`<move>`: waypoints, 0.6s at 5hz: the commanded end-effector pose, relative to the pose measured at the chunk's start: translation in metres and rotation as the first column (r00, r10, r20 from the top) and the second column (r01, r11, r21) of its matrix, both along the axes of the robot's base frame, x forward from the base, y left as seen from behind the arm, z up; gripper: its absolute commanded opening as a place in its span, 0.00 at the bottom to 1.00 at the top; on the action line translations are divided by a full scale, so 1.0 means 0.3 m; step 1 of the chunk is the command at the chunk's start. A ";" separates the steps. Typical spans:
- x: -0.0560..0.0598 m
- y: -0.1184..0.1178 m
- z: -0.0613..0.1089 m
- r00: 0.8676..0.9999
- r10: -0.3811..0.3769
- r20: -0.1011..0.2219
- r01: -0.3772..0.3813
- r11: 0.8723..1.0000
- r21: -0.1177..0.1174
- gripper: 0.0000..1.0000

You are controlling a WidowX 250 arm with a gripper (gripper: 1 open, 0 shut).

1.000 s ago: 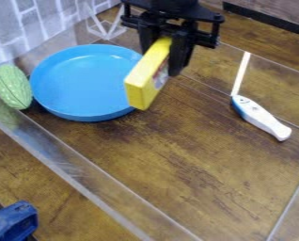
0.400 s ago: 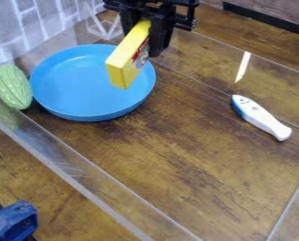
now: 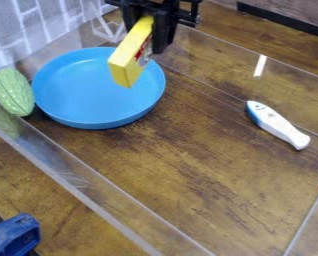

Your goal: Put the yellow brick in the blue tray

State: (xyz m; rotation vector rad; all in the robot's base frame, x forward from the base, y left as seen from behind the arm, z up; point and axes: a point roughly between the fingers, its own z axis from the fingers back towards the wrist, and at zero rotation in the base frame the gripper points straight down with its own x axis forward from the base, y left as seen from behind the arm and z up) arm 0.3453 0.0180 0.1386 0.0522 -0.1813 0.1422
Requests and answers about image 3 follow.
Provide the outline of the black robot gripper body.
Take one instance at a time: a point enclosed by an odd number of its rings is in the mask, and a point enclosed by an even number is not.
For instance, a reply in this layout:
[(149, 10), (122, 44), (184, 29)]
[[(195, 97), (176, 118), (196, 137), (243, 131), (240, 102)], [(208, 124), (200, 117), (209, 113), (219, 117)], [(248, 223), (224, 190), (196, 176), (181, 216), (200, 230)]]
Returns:
[(142, 15), (153, 16), (159, 10), (172, 13), (177, 23), (195, 26), (199, 22), (199, 4), (203, 0), (104, 0), (106, 4), (120, 8), (138, 6)]

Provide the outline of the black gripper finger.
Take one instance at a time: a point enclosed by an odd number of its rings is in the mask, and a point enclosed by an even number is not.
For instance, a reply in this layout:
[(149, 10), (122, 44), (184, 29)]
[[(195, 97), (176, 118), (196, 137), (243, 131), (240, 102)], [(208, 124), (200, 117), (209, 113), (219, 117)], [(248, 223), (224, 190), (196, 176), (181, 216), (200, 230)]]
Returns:
[(152, 25), (152, 52), (161, 54), (173, 41), (177, 26), (176, 16), (163, 10), (153, 15)]
[(134, 26), (136, 22), (142, 16), (141, 8), (138, 6), (122, 6), (121, 15), (122, 15), (125, 30), (130, 31), (132, 27)]

